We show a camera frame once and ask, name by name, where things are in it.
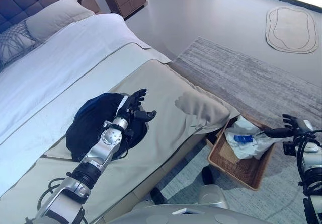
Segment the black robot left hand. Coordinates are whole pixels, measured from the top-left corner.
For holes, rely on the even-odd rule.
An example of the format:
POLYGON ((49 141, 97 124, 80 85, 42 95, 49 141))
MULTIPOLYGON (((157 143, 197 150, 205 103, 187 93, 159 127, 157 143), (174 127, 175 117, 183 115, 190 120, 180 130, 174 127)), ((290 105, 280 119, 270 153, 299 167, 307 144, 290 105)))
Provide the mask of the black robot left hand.
POLYGON ((138 122, 152 121, 156 117, 157 112, 155 110, 147 112, 141 107, 146 91, 147 89, 140 89, 130 95, 119 108, 116 116, 125 119, 128 123, 133 120, 138 122))

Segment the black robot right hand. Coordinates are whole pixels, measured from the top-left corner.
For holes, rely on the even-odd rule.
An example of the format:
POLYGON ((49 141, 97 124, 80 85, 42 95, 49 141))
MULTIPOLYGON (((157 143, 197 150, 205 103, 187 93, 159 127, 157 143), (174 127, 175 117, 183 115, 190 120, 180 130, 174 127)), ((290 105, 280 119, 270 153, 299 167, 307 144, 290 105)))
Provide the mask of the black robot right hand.
POLYGON ((285 123, 283 128, 267 128, 263 130, 263 134, 270 138, 287 138, 297 137, 311 131, 304 120, 288 114, 283 114, 282 117, 285 123))

